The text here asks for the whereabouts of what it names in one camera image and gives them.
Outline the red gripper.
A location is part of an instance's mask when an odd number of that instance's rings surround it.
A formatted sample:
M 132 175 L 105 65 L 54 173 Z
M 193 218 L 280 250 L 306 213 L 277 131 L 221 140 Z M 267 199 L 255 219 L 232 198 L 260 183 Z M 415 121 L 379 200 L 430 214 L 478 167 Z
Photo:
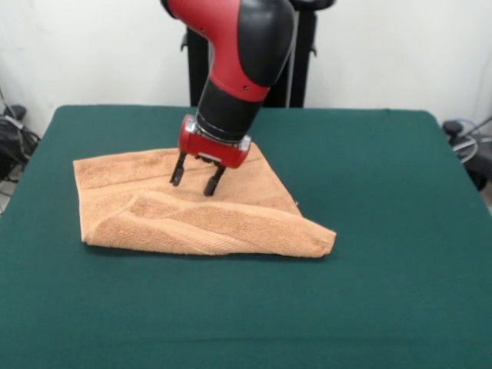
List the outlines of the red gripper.
M 188 155 L 213 161 L 220 165 L 217 165 L 215 173 L 208 179 L 204 188 L 204 196 L 211 197 L 226 168 L 238 168 L 242 165 L 248 156 L 251 143 L 251 137 L 248 135 L 238 143 L 217 141 L 205 134 L 198 126 L 195 116 L 185 115 L 178 137 L 180 153 L 169 182 L 175 187 L 180 185 Z

